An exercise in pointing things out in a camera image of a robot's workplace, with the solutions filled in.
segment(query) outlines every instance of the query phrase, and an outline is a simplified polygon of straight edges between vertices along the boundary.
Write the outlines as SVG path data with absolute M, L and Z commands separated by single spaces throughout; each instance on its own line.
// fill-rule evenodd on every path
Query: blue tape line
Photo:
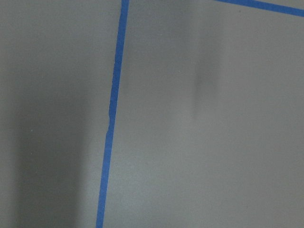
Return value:
M 262 10 L 269 10 L 273 12 L 291 14 L 294 16 L 304 17 L 304 9 L 297 9 L 288 6 L 281 6 L 272 3 L 262 2 L 262 1 L 255 1 L 255 0 L 216 0 L 226 3 L 237 4 L 241 6 L 248 6 L 253 8 L 258 8 Z
M 104 145 L 104 161 L 101 174 L 101 183 L 98 199 L 98 209 L 97 209 L 97 219 L 96 219 L 96 228 L 102 228 L 105 216 L 105 199 L 106 191 L 108 187 L 108 178 L 110 170 L 110 161 L 113 145 L 113 134 L 115 126 L 115 117 L 116 117 L 116 108 L 117 108 L 117 99 L 118 99 L 118 90 L 119 90 L 119 81 L 120 81 L 120 72 L 122 68 L 123 61 L 123 52 L 124 52 L 124 37 L 125 30 L 127 25 L 128 17 L 128 7 L 129 0 L 122 0 L 121 12 L 118 25 L 118 34 L 116 42 L 116 52 L 115 52 L 115 62 L 113 70 L 113 79 L 112 79 L 112 89 L 110 97 L 110 106 L 109 106 L 109 128 L 105 137 Z

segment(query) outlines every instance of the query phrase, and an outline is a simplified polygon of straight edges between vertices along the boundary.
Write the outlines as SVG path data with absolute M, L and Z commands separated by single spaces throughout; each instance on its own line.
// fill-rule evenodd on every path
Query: blue tape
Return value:
M 304 9 L 297 9 L 288 6 L 281 6 L 272 3 L 255 1 L 255 0 L 216 0 L 226 3 L 237 4 L 241 6 L 248 6 L 253 8 L 258 8 L 262 10 L 269 10 L 273 12 L 285 13 L 294 16 L 304 17 Z
M 106 191 L 107 191 L 107 187 L 108 187 L 108 178 L 109 178 L 109 170 L 110 170 L 110 161 L 111 161 L 118 90 L 119 90 L 119 81 L 120 81 L 120 72 L 121 72 L 121 68 L 122 68 L 123 52 L 124 52 L 124 49 L 123 49 L 124 48 L 124 37 L 125 37 L 125 30 L 126 30 L 127 17 L 128 17 L 128 7 L 129 7 L 129 0 L 122 0 L 121 12 L 120 12 L 120 17 L 119 17 L 119 25 L 118 25 L 117 42 L 116 42 L 116 52 L 115 52 L 115 62 L 114 62 L 114 70 L 113 70 L 110 106 L 109 106 L 109 127 L 108 127 L 108 131 L 107 131 L 106 137 L 105 137 L 104 160 L 103 160 L 99 199 L 98 199 L 96 228 L 103 227 L 104 216 L 105 216 L 105 213 L 104 213 L 105 212 L 105 199 L 106 199 Z

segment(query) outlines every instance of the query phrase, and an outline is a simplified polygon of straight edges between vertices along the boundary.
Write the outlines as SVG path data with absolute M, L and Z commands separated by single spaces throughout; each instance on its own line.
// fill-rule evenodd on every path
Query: gray surface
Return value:
M 302 18 L 132 0 L 105 228 L 304 227 Z
M 0 3 L 0 227 L 95 227 L 120 1 Z
M 119 8 L 0 3 L 1 228 L 95 227 Z M 303 33 L 132 0 L 104 227 L 304 227 Z

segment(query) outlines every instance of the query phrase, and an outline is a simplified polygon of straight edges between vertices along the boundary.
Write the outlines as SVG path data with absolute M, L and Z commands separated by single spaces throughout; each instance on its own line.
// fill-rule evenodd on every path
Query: painter's tape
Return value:
M 304 17 L 304 9 L 292 8 L 288 6 L 281 6 L 272 3 L 255 1 L 255 0 L 216 0 L 226 3 L 237 4 L 241 6 L 248 6 L 262 10 L 269 10 L 273 12 L 285 13 L 294 16 Z
M 108 178 L 109 178 L 109 170 L 110 170 L 112 145 L 113 145 L 113 135 L 114 135 L 114 125 L 115 125 L 115 117 L 116 117 L 120 72 L 121 72 L 122 61 L 123 61 L 124 37 L 125 37 L 125 30 L 126 30 L 126 25 L 127 25 L 128 7 L 129 7 L 129 0 L 122 0 L 121 12 L 120 12 L 120 17 L 119 17 L 119 25 L 118 25 L 118 33 L 117 33 L 110 106 L 109 106 L 109 127 L 108 127 L 108 131 L 107 131 L 106 137 L 105 137 L 104 160 L 103 160 L 99 199 L 98 199 L 96 228 L 103 227 L 104 216 L 105 216 L 105 213 L 104 213 L 105 212 L 105 199 L 106 199 L 106 191 L 107 191 L 107 187 L 108 187 Z

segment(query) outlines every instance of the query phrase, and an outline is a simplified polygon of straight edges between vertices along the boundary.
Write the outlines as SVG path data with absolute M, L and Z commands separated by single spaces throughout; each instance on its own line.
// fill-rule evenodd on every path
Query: gray background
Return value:
M 0 3 L 1 227 L 95 227 L 119 9 Z M 104 227 L 304 227 L 303 35 L 291 15 L 131 0 Z

